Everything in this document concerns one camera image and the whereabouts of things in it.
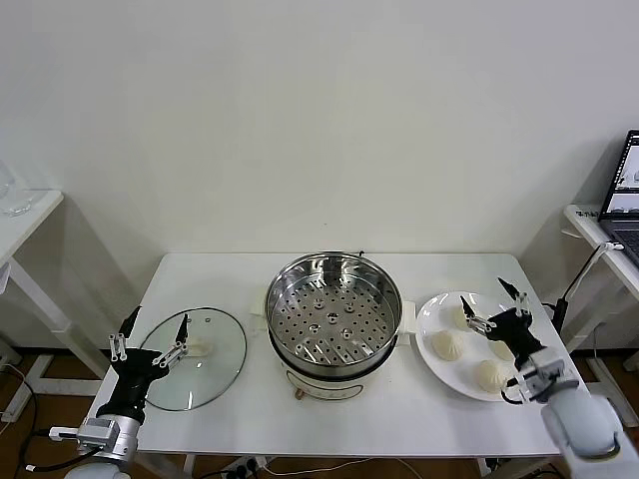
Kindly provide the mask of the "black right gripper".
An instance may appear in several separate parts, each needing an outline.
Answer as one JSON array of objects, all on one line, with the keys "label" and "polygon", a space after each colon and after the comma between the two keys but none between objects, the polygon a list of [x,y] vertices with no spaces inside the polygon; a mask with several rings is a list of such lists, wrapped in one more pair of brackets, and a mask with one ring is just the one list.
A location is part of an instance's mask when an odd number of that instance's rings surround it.
[{"label": "black right gripper", "polygon": [[461,295],[462,311],[468,328],[479,334],[486,334],[491,341],[503,341],[514,356],[514,365],[521,367],[533,353],[540,351],[544,346],[529,330],[532,316],[527,293],[521,292],[514,284],[501,277],[498,281],[514,301],[515,307],[487,320],[477,316]]}]

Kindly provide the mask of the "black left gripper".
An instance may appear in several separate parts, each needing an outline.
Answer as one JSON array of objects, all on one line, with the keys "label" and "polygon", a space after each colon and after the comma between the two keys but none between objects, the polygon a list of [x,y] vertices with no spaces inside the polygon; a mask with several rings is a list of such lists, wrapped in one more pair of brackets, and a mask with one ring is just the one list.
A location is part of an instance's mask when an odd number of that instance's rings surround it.
[{"label": "black left gripper", "polygon": [[151,383],[169,374],[188,354],[189,315],[184,314],[174,343],[165,353],[154,350],[133,348],[127,352],[127,339],[134,329],[142,307],[138,305],[122,322],[117,333],[109,335],[112,367],[118,379],[110,399],[97,410],[97,416],[114,415],[123,417],[144,417],[146,396]]}]

